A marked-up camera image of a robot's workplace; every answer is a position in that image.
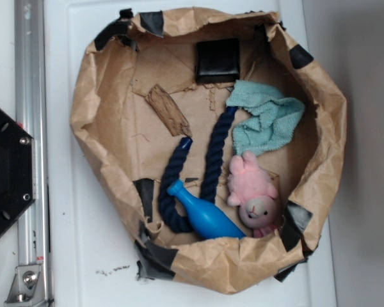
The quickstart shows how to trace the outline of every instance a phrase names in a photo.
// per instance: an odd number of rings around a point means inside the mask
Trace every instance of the plush toy ear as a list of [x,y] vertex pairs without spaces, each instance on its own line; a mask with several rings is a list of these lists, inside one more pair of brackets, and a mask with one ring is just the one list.
[[232,192],[232,193],[230,193],[230,196],[228,197],[227,203],[231,207],[236,207],[236,206],[239,206],[241,204],[241,201],[237,197],[236,193]]
[[244,170],[243,159],[240,155],[234,155],[230,160],[229,170],[233,175],[242,173]]
[[278,196],[279,192],[276,187],[270,182],[268,184],[268,196],[272,199],[275,199]]
[[257,169],[259,167],[255,154],[250,150],[243,152],[242,158],[244,160],[245,169]]

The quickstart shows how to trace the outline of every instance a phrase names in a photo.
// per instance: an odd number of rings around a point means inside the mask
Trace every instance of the black hexagonal plate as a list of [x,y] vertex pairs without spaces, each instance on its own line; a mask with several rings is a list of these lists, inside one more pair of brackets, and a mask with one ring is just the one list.
[[0,109],[0,237],[33,202],[32,143]]

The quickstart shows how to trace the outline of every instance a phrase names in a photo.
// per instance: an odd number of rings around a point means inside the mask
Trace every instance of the gray wall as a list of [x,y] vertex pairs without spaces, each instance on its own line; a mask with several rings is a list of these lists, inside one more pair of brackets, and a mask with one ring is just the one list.
[[330,214],[339,307],[384,306],[384,0],[303,0],[310,53],[348,98]]

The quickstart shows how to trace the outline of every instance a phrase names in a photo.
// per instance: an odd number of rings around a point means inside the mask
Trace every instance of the black box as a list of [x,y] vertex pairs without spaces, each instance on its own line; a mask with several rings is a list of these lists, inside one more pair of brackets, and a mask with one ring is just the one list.
[[240,76],[239,40],[214,40],[196,44],[196,83],[234,82]]

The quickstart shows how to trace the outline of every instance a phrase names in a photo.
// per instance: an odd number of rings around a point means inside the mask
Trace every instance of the stuffed animal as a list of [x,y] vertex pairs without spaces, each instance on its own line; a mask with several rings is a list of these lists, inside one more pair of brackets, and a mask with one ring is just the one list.
[[255,238],[263,238],[274,232],[278,208],[275,198],[278,191],[271,183],[268,173],[257,164],[256,156],[245,151],[230,161],[228,187],[230,206],[240,206],[239,215],[243,224],[253,228]]

